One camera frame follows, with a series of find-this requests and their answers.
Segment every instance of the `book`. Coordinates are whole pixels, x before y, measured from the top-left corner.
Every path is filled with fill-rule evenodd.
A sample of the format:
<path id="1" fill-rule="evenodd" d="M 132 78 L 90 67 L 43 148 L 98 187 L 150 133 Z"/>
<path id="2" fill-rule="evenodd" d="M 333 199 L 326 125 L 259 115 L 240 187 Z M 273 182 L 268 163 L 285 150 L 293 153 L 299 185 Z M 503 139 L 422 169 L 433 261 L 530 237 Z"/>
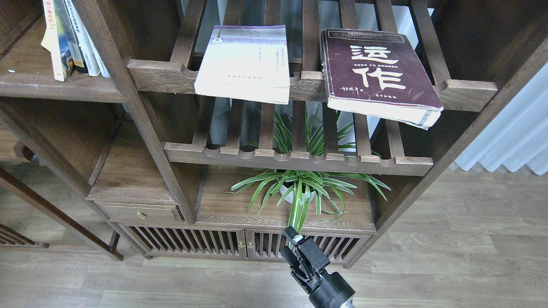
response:
<path id="1" fill-rule="evenodd" d="M 285 26 L 215 26 L 196 94 L 273 104 L 289 103 Z"/>
<path id="2" fill-rule="evenodd" d="M 95 55 L 93 54 L 92 45 L 88 38 L 88 31 L 85 29 L 84 23 L 82 22 L 82 19 L 80 19 L 80 15 L 78 15 L 74 4 L 72 4 L 72 0 L 65 0 L 65 6 L 72 29 L 78 39 L 78 46 L 80 47 L 85 65 L 88 69 L 88 75 L 97 76 L 100 74 L 100 70 L 99 65 L 97 64 L 97 59 L 95 59 Z"/>
<path id="3" fill-rule="evenodd" d="M 443 105 L 405 35 L 382 31 L 322 31 L 330 108 L 428 129 Z"/>
<path id="4" fill-rule="evenodd" d="M 72 28 L 69 19 L 69 13 L 67 12 L 67 9 L 65 7 L 65 1 L 53 0 L 53 5 L 55 7 L 56 14 L 59 17 L 59 20 L 61 21 L 61 23 L 58 25 L 61 25 L 63 28 L 68 48 L 70 49 L 70 53 L 72 55 L 72 62 L 74 64 L 73 68 L 76 72 L 87 75 L 88 69 L 85 66 L 84 57 L 82 56 L 82 52 L 80 51 L 80 47 L 78 46 L 78 38 L 76 37 L 76 33 Z"/>
<path id="5" fill-rule="evenodd" d="M 72 72 L 72 55 L 66 41 L 61 22 L 53 0 L 43 0 L 45 15 L 45 34 L 42 46 L 52 54 L 53 77 L 58 81 L 66 81 Z"/>
<path id="6" fill-rule="evenodd" d="M 103 63 L 103 61 L 101 59 L 101 55 L 99 55 L 99 52 L 97 51 L 97 48 L 95 47 L 95 44 L 92 41 L 92 38 L 89 37 L 89 33 L 87 33 L 87 35 L 88 35 L 88 39 L 89 39 L 89 44 L 92 47 L 93 55 L 95 56 L 95 60 L 97 60 L 97 65 L 99 65 L 99 71 L 101 72 L 101 76 L 103 76 L 105 78 L 110 78 L 109 71 L 106 69 L 106 66 Z"/>

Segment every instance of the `drawer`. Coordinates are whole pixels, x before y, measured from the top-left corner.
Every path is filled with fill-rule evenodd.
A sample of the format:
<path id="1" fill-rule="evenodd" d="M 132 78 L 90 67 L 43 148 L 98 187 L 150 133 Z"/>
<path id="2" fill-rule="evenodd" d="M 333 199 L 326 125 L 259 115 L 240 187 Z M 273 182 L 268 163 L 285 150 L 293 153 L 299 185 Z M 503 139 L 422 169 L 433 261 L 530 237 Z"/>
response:
<path id="1" fill-rule="evenodd" d="M 177 206 L 95 201 L 111 221 L 182 221 Z"/>

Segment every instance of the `spider plant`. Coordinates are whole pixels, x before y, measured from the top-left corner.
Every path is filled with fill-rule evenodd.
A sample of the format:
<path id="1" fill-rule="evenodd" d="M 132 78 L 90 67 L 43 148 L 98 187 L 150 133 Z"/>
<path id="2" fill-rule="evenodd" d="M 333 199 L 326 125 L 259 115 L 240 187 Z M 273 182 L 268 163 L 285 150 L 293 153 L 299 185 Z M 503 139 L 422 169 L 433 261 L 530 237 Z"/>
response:
<path id="1" fill-rule="evenodd" d="M 318 109 L 314 114 L 312 121 L 308 120 L 306 116 L 306 151 L 315 156 L 324 154 L 324 138 L 323 138 L 323 125 L 317 128 L 313 127 L 313 123 L 318 115 Z M 339 119 L 340 111 L 337 112 L 337 120 Z M 292 148 L 292 134 L 282 121 L 282 117 L 278 112 L 275 112 L 275 131 L 274 141 L 277 143 L 279 151 L 281 153 L 288 153 Z M 338 131 L 338 141 L 341 141 L 349 133 L 353 132 L 352 123 L 347 124 Z M 258 147 L 257 142 L 249 142 L 249 145 Z M 339 145 L 339 149 L 355 149 L 354 142 L 347 142 Z M 390 188 L 374 178 L 370 174 L 365 173 L 339 173 L 339 172 L 323 172 L 323 171 L 304 171 L 304 170 L 264 170 L 259 175 L 247 178 L 241 182 L 234 184 L 231 187 L 231 193 L 239 193 L 247 188 L 251 187 L 255 183 L 258 183 L 255 192 L 249 203 L 248 210 L 251 210 L 256 199 L 259 197 L 260 192 L 267 187 L 266 193 L 262 198 L 261 205 L 259 207 L 259 213 L 261 213 L 267 200 L 280 192 L 282 185 L 287 186 L 287 191 L 278 200 L 276 206 L 280 205 L 282 201 L 291 193 L 293 193 L 293 204 L 289 216 L 288 226 L 295 228 L 297 232 L 300 232 L 306 219 L 306 213 L 308 207 L 312 202 L 312 191 L 316 191 L 315 207 L 316 214 L 326 213 L 330 215 L 337 215 L 338 217 L 329 221 L 339 220 L 343 214 L 346 213 L 346 205 L 343 193 L 350 193 L 352 189 L 357 188 L 355 185 L 345 182 L 337 178 L 352 178 L 362 180 L 370 183 L 379 194 L 386 200 L 381 187 L 390 190 Z M 337 196 L 340 200 L 340 204 L 333 201 L 333 196 Z"/>

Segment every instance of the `drawer knob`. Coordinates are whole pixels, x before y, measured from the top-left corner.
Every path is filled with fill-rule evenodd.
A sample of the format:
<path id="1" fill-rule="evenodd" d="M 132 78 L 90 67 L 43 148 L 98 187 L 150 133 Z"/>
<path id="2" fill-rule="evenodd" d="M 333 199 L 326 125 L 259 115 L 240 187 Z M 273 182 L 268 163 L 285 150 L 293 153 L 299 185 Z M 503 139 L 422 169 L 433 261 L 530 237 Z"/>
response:
<path id="1" fill-rule="evenodd" d="M 138 211 L 137 211 L 137 217 L 139 217 L 140 219 L 145 219 L 145 218 L 146 218 L 146 215 L 143 214 L 142 211 L 138 210 Z"/>

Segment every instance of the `wooden floor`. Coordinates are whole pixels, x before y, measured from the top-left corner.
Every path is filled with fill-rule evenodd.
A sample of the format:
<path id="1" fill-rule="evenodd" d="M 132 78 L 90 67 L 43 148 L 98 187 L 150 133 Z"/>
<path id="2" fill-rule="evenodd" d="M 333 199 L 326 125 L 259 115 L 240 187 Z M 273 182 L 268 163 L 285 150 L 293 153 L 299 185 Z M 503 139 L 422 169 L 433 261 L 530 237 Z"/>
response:
<path id="1" fill-rule="evenodd" d="M 101 238 L 110 236 L 36 163 L 3 165 Z M 447 170 L 353 268 L 359 307 L 548 307 L 548 175 Z M 6 192 L 0 223 L 75 244 Z M 311 307 L 281 263 L 0 250 L 0 307 Z"/>

